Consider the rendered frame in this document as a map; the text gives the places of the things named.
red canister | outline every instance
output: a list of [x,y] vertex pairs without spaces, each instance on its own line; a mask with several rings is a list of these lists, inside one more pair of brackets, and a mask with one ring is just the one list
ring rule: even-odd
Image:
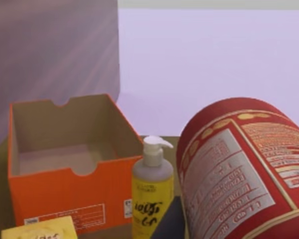
[[192,239],[299,239],[299,127],[251,98],[187,124],[177,170]]

lotion bottle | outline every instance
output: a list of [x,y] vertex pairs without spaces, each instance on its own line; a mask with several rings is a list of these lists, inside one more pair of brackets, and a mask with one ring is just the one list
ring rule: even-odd
[[164,159],[162,147],[173,145],[147,136],[143,158],[133,166],[133,239],[150,239],[174,198],[173,166]]

yellow label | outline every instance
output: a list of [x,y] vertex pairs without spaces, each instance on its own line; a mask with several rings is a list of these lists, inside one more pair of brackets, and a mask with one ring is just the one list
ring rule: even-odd
[[77,239],[71,216],[3,230],[2,239]]
[[174,177],[148,183],[133,176],[133,239],[150,239],[174,198]]

open cardboard box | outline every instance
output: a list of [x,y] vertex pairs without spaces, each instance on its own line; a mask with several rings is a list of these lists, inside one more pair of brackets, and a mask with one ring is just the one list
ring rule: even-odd
[[[9,156],[7,143],[4,142],[0,146],[0,232],[3,229],[14,227],[16,224],[22,224],[22,218],[25,215],[35,218],[39,213],[44,215],[47,210],[66,211],[70,209],[69,205],[73,206],[73,204],[77,204],[78,207],[84,206],[84,204],[95,204],[97,203],[95,202],[96,198],[107,202],[106,208],[110,213],[119,214],[120,218],[124,218],[124,212],[120,208],[123,207],[123,200],[128,199],[131,195],[129,187],[131,169],[134,162],[140,158],[142,143],[113,102],[105,96],[98,97],[97,101],[83,97],[79,101],[72,101],[61,108],[52,102],[41,102],[40,110],[33,107],[31,103],[17,104],[14,105],[14,109],[11,109],[14,118],[11,118]],[[92,101],[92,105],[88,105],[87,101]],[[72,107],[78,108],[79,113],[75,116],[69,113]],[[28,111],[30,114],[27,117],[18,117]],[[42,121],[44,115],[53,111],[59,112],[57,118],[44,117],[45,120]],[[102,127],[91,130],[91,125],[97,121],[99,114],[107,117],[102,117],[103,119],[97,122],[97,125]],[[80,130],[74,130],[75,135],[70,134],[69,129],[78,123],[81,125]],[[45,140],[44,137],[47,132],[52,135],[49,140]],[[178,137],[165,137],[165,139],[174,145],[174,149],[165,151],[165,157],[173,164],[176,172],[175,151]],[[35,158],[36,165],[41,165],[43,168],[39,169],[29,162],[29,156]],[[64,165],[62,158],[69,160],[71,168]],[[11,193],[8,188],[7,174]],[[120,190],[113,199],[115,184],[118,184]],[[94,197],[82,196],[88,192],[89,195],[92,193]],[[63,203],[54,200],[55,194],[62,197]],[[175,195],[180,195],[177,174],[175,174]],[[32,201],[35,202],[33,205],[37,205],[41,201],[48,201],[52,207],[47,207],[46,204],[35,207],[31,205]],[[12,203],[15,204],[16,221]],[[162,235],[164,235],[163,238],[169,238],[169,233],[175,231],[175,227],[181,229],[184,226],[179,198],[176,198],[171,207],[175,207],[175,209],[172,208],[166,213],[162,223],[157,227],[153,239],[162,238]],[[124,220],[119,221],[113,217],[112,221],[110,219],[110,223],[103,227],[107,229],[102,230],[101,226],[97,228],[101,231],[94,233],[88,233],[89,231],[86,230],[80,234],[79,238],[131,239],[131,218]]]

black object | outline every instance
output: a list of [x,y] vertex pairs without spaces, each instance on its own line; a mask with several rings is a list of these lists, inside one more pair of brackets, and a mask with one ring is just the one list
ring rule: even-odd
[[174,197],[150,239],[185,239],[185,218],[179,196]]

